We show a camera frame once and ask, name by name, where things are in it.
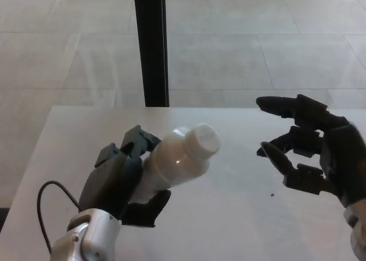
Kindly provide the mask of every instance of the black metal post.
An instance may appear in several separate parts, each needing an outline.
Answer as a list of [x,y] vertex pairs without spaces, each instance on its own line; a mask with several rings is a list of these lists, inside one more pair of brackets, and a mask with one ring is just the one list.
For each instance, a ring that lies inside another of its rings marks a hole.
[[146,107],[169,107],[165,0],[135,0]]

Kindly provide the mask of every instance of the tabletop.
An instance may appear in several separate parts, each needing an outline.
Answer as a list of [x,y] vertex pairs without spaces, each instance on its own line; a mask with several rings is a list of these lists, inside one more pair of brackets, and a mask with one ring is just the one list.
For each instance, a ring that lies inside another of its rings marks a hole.
[[[366,135],[366,111],[336,110]],[[172,188],[154,229],[121,228],[116,261],[260,260],[356,261],[343,218],[332,195],[291,190],[264,158],[260,142],[288,132],[291,119],[257,109],[53,107],[35,147],[8,219],[0,233],[0,259],[49,260],[39,228],[36,199],[48,180],[63,183],[78,198],[100,149],[120,145],[130,128],[162,138],[178,126],[212,125],[222,148],[202,177]],[[289,155],[313,166],[319,157]],[[66,232],[77,209],[58,187],[42,197],[51,243]]]

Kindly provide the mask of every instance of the floor tile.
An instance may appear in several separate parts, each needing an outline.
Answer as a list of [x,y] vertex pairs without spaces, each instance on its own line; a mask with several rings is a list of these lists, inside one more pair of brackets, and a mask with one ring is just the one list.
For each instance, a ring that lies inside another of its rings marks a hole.
[[357,0],[361,6],[366,9],[366,0]]
[[170,107],[223,107],[221,90],[170,90]]
[[0,208],[11,206],[22,175],[0,175]]
[[225,107],[257,108],[257,97],[296,97],[306,95],[328,106],[333,106],[327,90],[224,90]]
[[132,0],[56,0],[43,31],[126,33]]
[[79,38],[76,34],[0,34],[0,87],[62,87]]
[[[166,30],[168,35],[213,34],[209,0],[166,0]],[[128,33],[137,34],[134,3]]]
[[285,0],[302,34],[364,34],[366,11],[357,0]]
[[115,97],[115,90],[67,89],[62,90],[61,105],[113,107]]
[[141,89],[137,35],[83,35],[65,88]]
[[366,109],[366,90],[328,90],[337,109]]
[[366,71],[341,35],[261,35],[275,89],[366,88]]
[[132,2],[131,16],[128,24],[128,33],[137,34],[136,8],[135,1]]
[[144,90],[117,90],[115,107],[145,107]]
[[175,35],[168,39],[170,89],[272,89],[252,35]]
[[0,174],[23,174],[61,90],[7,90],[0,106]]
[[346,35],[345,38],[361,63],[366,67],[366,35]]
[[40,31],[54,1],[0,0],[0,31]]
[[284,0],[210,0],[217,34],[297,34]]

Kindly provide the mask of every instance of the white bottle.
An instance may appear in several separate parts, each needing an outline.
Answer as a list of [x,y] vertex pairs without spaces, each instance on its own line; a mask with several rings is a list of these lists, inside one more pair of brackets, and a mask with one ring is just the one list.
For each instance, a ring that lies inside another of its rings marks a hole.
[[144,174],[131,202],[147,203],[159,191],[201,176],[220,146],[220,137],[208,124],[173,130],[144,160]]

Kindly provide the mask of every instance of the robotic arm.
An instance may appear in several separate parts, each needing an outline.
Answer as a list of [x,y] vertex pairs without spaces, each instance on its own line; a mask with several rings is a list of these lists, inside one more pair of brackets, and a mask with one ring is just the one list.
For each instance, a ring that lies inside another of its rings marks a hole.
[[[326,105],[304,95],[259,97],[257,104],[267,113],[293,118],[296,125],[289,133],[269,143],[262,142],[257,155],[269,158],[283,174],[286,187],[336,195],[353,228],[353,252],[360,261],[366,261],[366,145],[357,128],[346,118],[331,114]],[[290,150],[309,158],[318,154],[321,169],[304,164],[293,167],[285,155]]]
[[[295,120],[289,133],[262,142],[257,155],[270,159],[283,174],[285,186],[337,196],[353,228],[353,252],[366,261],[366,145],[357,128],[304,95],[259,97],[257,104],[262,111]],[[159,142],[136,126],[125,134],[120,148],[112,143],[101,150],[79,200],[82,210],[71,220],[66,235],[54,244],[51,261],[114,260],[121,224],[155,226],[170,191],[159,192],[147,204],[130,203],[130,199],[142,177],[140,156]],[[304,164],[295,168],[285,155],[290,150],[309,158],[319,155],[321,169]]]
[[147,204],[130,203],[142,178],[140,156],[152,151],[160,140],[141,129],[125,134],[121,148],[114,143],[100,151],[95,169],[82,190],[82,210],[51,251],[51,261],[113,261],[121,224],[154,227],[171,192],[161,191]]

